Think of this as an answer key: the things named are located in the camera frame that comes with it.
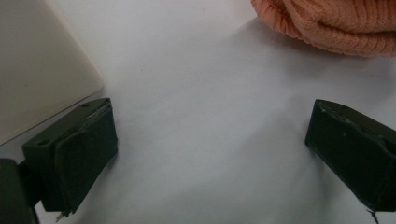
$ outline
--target orange knit fabric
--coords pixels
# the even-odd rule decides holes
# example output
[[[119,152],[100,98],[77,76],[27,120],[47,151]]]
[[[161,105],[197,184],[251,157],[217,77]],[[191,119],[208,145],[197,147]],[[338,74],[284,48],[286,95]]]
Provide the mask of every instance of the orange knit fabric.
[[[273,30],[329,51],[396,56],[396,0],[251,0]]]

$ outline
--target orange knitted beanie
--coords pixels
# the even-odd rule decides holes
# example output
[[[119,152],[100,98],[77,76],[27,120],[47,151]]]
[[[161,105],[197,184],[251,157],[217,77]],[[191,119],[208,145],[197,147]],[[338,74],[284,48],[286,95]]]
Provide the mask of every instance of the orange knitted beanie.
[[[251,0],[273,30],[315,47],[396,56],[396,0]]]

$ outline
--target white surface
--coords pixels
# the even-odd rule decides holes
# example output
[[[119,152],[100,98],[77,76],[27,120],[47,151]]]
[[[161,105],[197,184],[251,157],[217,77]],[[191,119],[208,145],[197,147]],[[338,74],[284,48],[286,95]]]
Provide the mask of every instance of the white surface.
[[[57,3],[104,76],[120,139],[61,224],[374,223],[304,136],[317,98],[396,128],[394,59],[276,34],[247,0]],[[51,122],[1,156],[21,160],[19,145]]]
[[[0,1],[0,144],[103,86],[54,9],[42,0]]]

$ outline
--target white table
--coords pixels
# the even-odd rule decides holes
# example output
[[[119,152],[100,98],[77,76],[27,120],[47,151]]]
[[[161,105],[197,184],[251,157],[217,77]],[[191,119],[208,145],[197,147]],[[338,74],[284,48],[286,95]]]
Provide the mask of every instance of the white table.
[[[98,66],[119,155],[59,223],[374,223],[304,145],[315,99],[396,128],[396,61],[271,31],[248,0],[56,0]],[[53,121],[0,147],[20,146]],[[37,207],[41,223],[58,213]],[[396,215],[378,213],[381,223]]]

